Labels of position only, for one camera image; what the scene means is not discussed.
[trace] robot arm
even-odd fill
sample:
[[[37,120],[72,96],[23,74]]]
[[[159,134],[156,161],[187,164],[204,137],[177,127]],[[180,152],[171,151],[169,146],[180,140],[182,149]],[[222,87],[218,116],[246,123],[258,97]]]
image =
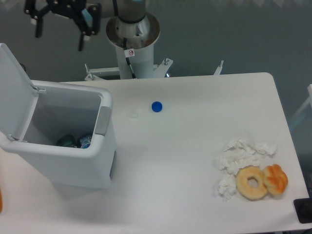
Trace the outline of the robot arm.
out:
[[[125,23],[140,22],[145,17],[145,0],[46,0],[47,5],[36,9],[36,0],[26,0],[24,13],[36,21],[35,37],[40,38],[43,30],[43,17],[52,12],[73,19],[81,32],[78,50],[83,49],[84,36],[96,35],[100,30],[101,18],[118,16]],[[92,17],[92,25],[88,25],[83,11]]]

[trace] white trash can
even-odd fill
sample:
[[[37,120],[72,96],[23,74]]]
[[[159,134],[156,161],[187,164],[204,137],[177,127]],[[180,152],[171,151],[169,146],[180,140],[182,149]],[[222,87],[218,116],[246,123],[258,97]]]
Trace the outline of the white trash can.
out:
[[[0,44],[0,147],[19,154],[52,182],[107,188],[116,150],[113,100],[106,89],[31,81]],[[86,149],[56,146],[90,133]]]

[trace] black cable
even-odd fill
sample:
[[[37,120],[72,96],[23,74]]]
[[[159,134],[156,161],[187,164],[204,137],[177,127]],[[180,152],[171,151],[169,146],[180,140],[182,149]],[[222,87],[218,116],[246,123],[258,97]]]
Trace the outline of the black cable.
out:
[[[114,14],[115,16],[117,16],[118,15],[117,0],[113,0],[113,6],[114,6]]]
[[[300,233],[300,234],[307,234],[309,231],[311,231],[312,230],[312,228],[310,228],[310,229],[306,229],[304,232],[302,232],[302,233]]]
[[[126,49],[127,49],[127,39],[123,38],[123,50],[126,50]],[[133,68],[132,68],[131,63],[130,63],[130,59],[128,57],[126,57],[126,61],[127,61],[127,64],[130,68],[132,79],[136,79],[135,72],[133,71]]]

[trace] white table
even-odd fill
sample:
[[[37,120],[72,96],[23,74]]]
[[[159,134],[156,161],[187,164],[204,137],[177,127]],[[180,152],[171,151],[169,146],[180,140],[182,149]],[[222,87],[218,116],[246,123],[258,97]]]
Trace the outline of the white table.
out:
[[[232,234],[311,228],[293,206],[308,197],[291,135],[266,73],[77,82],[113,95],[118,142],[106,190],[53,185],[18,155],[0,151],[1,233]],[[154,113],[153,101],[163,110]],[[279,198],[225,202],[216,159],[233,138],[274,141],[289,178]]]

